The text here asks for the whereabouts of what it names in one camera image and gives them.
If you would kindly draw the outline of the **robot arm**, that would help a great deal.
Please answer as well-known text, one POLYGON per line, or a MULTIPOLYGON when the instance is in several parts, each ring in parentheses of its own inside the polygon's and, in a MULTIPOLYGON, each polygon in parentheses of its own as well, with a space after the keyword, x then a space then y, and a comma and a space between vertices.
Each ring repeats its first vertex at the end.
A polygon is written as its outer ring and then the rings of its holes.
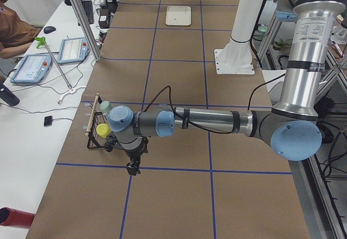
POLYGON ((346 0, 278 0, 279 18, 297 23, 279 101, 269 112, 248 109, 216 111, 158 105, 134 112, 120 105, 107 113, 111 132, 105 150, 124 151, 129 174, 140 172, 140 158, 147 152, 149 137, 173 135, 177 126, 196 127, 217 134, 242 133, 262 140, 279 156, 301 161, 314 155, 322 143, 316 125, 314 102, 335 17, 346 10, 346 0))

